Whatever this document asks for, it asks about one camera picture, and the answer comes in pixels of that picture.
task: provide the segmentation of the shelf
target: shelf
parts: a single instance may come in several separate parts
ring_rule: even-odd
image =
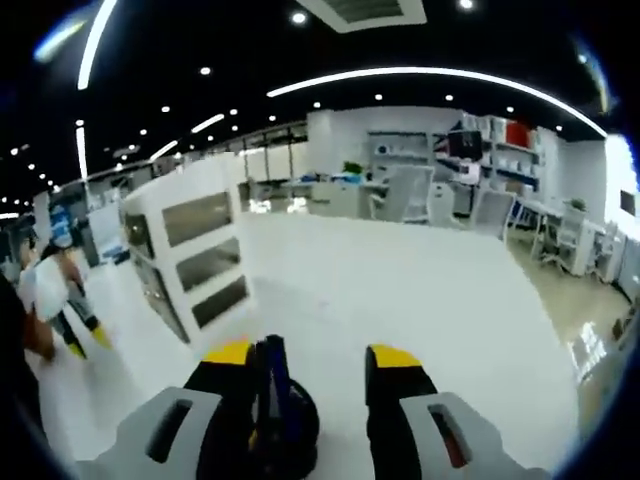
[[[406,159],[422,160],[422,161],[429,160],[428,155],[376,155],[376,154],[373,154],[371,157],[374,160],[399,160],[399,161],[406,160]]]
[[[501,142],[495,142],[495,145],[496,145],[496,148],[501,148],[504,150],[515,150],[516,152],[523,152],[523,153],[528,153],[530,155],[536,155],[536,156],[540,155],[535,150],[532,150],[526,147],[521,147],[520,145],[512,145],[510,143],[501,143]]]
[[[539,181],[538,177],[527,175],[522,172],[515,172],[513,170],[505,170],[504,168],[496,168],[496,172],[498,173],[498,175],[513,178],[514,180],[519,180],[522,183],[532,185],[534,187],[538,184]]]

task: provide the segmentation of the white office chair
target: white office chair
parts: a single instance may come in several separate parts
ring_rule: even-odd
[[[434,182],[429,195],[429,225],[462,230],[464,225],[453,216],[455,193],[451,185]]]
[[[386,198],[371,194],[371,218],[386,222],[426,223],[434,167],[399,165],[389,180]]]
[[[565,205],[559,223],[547,222],[541,263],[555,263],[561,270],[571,271],[572,258],[578,249],[586,212]]]
[[[596,241],[594,245],[593,260],[589,266],[587,273],[589,275],[595,274],[596,277],[603,283],[607,282],[607,268],[609,266],[609,260],[613,255],[613,249],[616,243],[616,237],[618,236],[618,224],[609,222],[605,228],[604,236]]]
[[[515,201],[515,193],[481,189],[471,212],[470,228],[481,235],[491,235],[506,242]]]

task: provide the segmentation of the black ceiling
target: black ceiling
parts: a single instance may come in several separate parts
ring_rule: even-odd
[[[464,68],[521,81],[548,92],[609,126],[598,117],[598,94],[568,33],[572,16],[555,2],[475,0],[461,12],[456,0],[424,0],[428,23],[338,34],[310,16],[303,26],[290,16],[293,0],[202,1],[119,0],[101,38],[89,88],[76,89],[89,21],[48,64],[32,52],[67,13],[87,2],[36,0],[3,3],[0,32],[10,54],[0,73],[0,197],[28,200],[46,188],[79,177],[75,121],[85,122],[89,173],[115,165],[114,150],[129,144],[147,159],[173,139],[179,148],[204,146],[277,122],[304,119],[313,102],[323,108],[370,105],[432,105],[479,114],[506,115],[529,124],[564,126],[569,139],[594,132],[562,110],[534,97],[473,80],[433,76],[386,76],[327,84],[277,98],[266,92],[297,81],[347,70],[386,66]],[[209,76],[201,67],[212,69]],[[374,95],[384,100],[376,102]],[[451,103],[446,94],[455,95]],[[171,107],[162,113],[161,107]],[[231,108],[239,114],[230,117]],[[191,135],[190,129],[216,113],[227,118]],[[239,127],[231,131],[231,125]],[[148,135],[141,137],[141,129]],[[10,150],[28,144],[18,156]],[[35,163],[29,171],[27,165]],[[0,212],[15,211],[0,204]]]

